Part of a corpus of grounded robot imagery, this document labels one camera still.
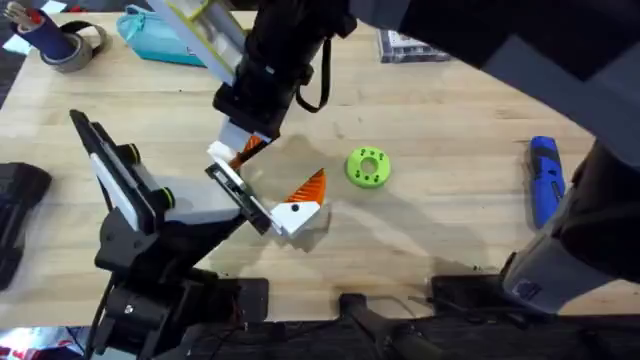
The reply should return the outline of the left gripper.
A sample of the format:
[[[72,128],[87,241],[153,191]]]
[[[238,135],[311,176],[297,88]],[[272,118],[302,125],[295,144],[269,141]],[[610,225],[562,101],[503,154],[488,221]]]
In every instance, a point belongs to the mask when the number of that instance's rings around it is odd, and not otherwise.
[[[236,167],[236,151],[220,141],[207,148],[214,163],[205,172],[207,179],[150,175],[151,190],[168,188],[173,196],[172,209],[164,219],[187,225],[203,225],[231,221],[237,217],[248,221],[260,233],[271,227],[281,236],[295,237],[320,211],[325,200],[326,174],[315,172],[284,202],[277,204],[271,215],[256,194],[232,168]]]

